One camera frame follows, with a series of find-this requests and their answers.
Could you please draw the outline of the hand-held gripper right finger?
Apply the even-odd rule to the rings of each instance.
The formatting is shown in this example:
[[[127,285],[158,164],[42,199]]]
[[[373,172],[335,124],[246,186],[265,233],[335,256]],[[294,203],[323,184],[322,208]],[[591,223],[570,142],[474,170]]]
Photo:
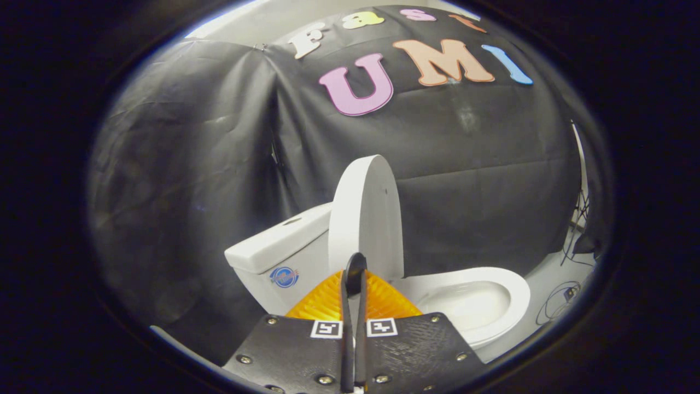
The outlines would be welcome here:
[[[357,381],[366,393],[455,393],[487,371],[445,314],[423,314],[367,270],[359,312]]]

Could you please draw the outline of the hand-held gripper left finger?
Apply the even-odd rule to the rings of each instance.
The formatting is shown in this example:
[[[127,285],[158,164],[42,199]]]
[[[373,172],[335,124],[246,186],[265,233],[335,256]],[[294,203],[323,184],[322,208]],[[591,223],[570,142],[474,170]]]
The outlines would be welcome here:
[[[274,393],[350,392],[353,339],[345,279],[337,271],[287,314],[264,316],[225,371]]]

